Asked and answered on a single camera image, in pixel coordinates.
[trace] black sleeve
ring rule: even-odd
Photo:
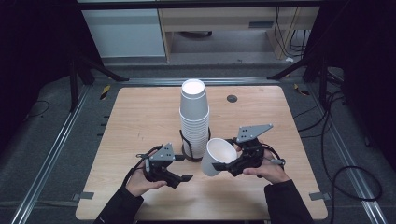
[[[121,187],[108,201],[93,224],[130,224],[143,203],[141,196],[135,197],[125,187]]]
[[[292,180],[264,188],[268,212],[273,224],[314,223]]]

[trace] white panel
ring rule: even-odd
[[[164,57],[157,9],[85,10],[82,13],[102,58]]]

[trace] wooden tabletop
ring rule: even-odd
[[[272,123],[274,128],[259,139],[286,160],[285,170],[293,179],[313,219],[323,219],[327,209],[322,200],[311,201],[309,193],[319,192],[304,146],[297,132],[284,93],[277,86],[205,87],[210,106],[213,137],[232,138],[240,126]],[[172,143],[181,154],[179,104],[180,87],[123,88],[112,110],[84,192],[78,219],[95,219],[120,187],[126,173],[151,148]],[[229,103],[228,95],[237,101]],[[228,172],[209,177],[200,162],[175,161],[168,170],[176,175],[193,175],[176,189],[163,187],[143,195],[138,220],[258,220],[269,219],[263,178]]]

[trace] hand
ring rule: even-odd
[[[260,175],[272,184],[285,182],[290,180],[286,175],[285,171],[277,164],[271,162],[274,156],[269,150],[264,150],[264,160],[262,160],[262,165],[258,168],[246,168],[243,171],[244,175]]]
[[[143,161],[138,168],[134,171],[125,188],[131,192],[135,197],[139,197],[142,194],[146,193],[149,189],[158,189],[162,186],[166,185],[166,181],[156,181],[149,182],[145,174],[143,172],[144,167],[146,167],[145,162]]]

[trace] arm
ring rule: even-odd
[[[147,181],[143,167],[145,167],[144,162],[134,171],[126,186],[117,190],[93,224],[133,223],[134,215],[143,203],[141,195],[149,189],[158,189],[166,185],[165,181]]]
[[[273,158],[271,152],[264,150],[262,166],[243,171],[245,175],[260,175],[272,183],[264,188],[272,223],[314,223],[292,180],[279,165],[270,162]]]

